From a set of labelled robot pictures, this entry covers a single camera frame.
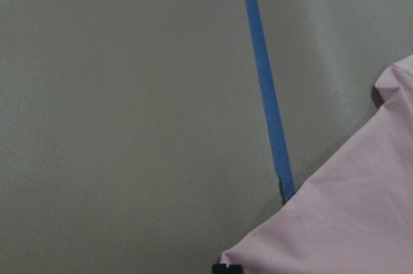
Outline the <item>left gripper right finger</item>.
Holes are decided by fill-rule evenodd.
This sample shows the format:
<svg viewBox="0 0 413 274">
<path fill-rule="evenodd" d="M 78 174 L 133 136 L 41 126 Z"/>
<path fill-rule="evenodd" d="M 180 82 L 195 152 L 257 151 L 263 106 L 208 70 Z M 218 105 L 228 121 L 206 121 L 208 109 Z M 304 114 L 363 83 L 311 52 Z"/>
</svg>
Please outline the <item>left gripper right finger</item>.
<svg viewBox="0 0 413 274">
<path fill-rule="evenodd" d="M 242 274 L 242 265 L 230 264 L 228 266 L 228 274 Z"/>
</svg>

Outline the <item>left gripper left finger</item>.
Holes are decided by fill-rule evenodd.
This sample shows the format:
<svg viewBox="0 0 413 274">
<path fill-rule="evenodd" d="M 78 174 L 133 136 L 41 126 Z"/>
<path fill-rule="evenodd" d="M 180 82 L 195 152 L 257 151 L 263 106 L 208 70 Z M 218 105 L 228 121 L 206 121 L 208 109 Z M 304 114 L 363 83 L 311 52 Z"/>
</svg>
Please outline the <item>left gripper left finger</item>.
<svg viewBox="0 0 413 274">
<path fill-rule="evenodd" d="M 213 264 L 212 274 L 227 274 L 227 265 L 226 264 Z"/>
</svg>

